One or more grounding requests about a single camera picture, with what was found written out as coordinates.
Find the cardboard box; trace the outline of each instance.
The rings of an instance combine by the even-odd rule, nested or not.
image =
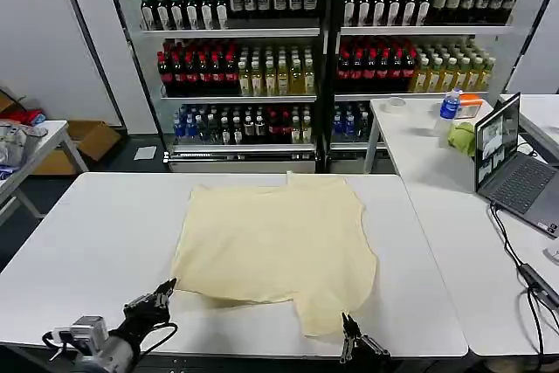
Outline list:
[[[102,121],[68,121],[68,134],[83,155],[99,161],[121,139]],[[62,149],[53,150],[33,172],[33,175],[75,175],[72,161]]]

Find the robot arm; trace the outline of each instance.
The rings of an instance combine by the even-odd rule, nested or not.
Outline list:
[[[175,284],[176,279],[165,281],[153,293],[144,294],[125,305],[124,322],[109,333],[100,316],[83,316],[69,328],[56,328],[46,333],[43,342],[57,350],[51,360],[64,354],[70,344],[81,353],[73,369],[76,373],[129,373],[147,353],[178,330],[175,323],[169,322],[169,297]],[[141,353],[141,342],[150,332],[161,328],[173,328],[173,331]],[[52,342],[62,345],[57,347]]]

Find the orange object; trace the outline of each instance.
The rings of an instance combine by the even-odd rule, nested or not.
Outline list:
[[[478,114],[483,101],[475,93],[462,93],[460,95],[460,105],[455,119],[473,118]]]

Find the laptop keyboard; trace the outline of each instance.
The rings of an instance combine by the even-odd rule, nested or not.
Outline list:
[[[555,173],[547,166],[526,160],[492,194],[491,198],[524,214]]]

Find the white wall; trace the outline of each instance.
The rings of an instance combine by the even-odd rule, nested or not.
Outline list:
[[[78,4],[128,132],[156,133],[113,0],[78,0]]]
[[[0,83],[53,119],[120,126],[69,0],[0,0]]]

